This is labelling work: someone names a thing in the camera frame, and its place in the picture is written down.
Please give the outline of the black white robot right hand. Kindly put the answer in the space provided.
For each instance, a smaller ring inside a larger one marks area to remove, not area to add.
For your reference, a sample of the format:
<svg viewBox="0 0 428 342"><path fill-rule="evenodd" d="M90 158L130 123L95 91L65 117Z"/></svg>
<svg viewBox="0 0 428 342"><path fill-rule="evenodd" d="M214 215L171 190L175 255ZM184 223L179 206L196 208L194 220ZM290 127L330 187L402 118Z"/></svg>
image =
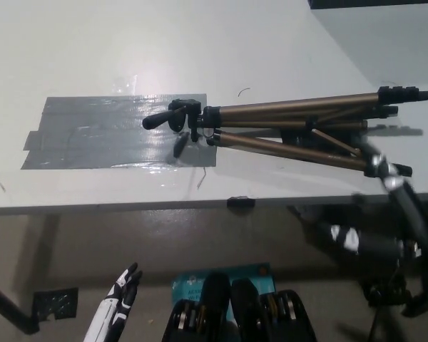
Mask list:
<svg viewBox="0 0 428 342"><path fill-rule="evenodd" d="M391 261L416 257L428 261L428 215L417 194L404 178L410 168L389 162L383 153L365 141L360 143L360 152L366 162L365 174L381 180L390 201L404 214L408 222L405 238L362 233L354 227L328 222L318 222L317 231L353 254Z"/></svg>

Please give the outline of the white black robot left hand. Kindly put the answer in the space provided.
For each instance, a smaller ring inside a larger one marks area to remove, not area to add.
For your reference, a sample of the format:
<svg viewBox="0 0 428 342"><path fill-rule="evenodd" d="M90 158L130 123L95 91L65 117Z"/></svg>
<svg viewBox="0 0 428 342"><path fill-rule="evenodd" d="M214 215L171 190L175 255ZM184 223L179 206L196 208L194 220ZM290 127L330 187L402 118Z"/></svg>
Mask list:
<svg viewBox="0 0 428 342"><path fill-rule="evenodd" d="M119 341L143 275L138 264L130 265L99 304L83 342Z"/></svg>

